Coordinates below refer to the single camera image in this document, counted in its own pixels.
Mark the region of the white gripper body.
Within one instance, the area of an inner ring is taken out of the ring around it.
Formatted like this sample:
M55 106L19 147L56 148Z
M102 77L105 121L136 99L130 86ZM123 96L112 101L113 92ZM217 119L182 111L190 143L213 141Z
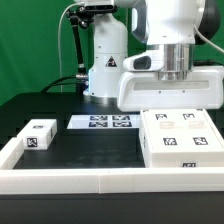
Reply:
M224 104L223 67L196 66L182 79L169 79L162 65L146 53L124 61L117 98L121 111L219 109Z

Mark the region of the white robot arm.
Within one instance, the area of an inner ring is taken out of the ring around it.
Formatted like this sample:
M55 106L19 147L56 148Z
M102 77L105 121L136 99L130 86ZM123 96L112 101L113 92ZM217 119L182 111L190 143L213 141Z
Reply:
M87 99L128 112L222 106L224 68L193 65L219 29L217 0L75 1L80 25L94 25Z

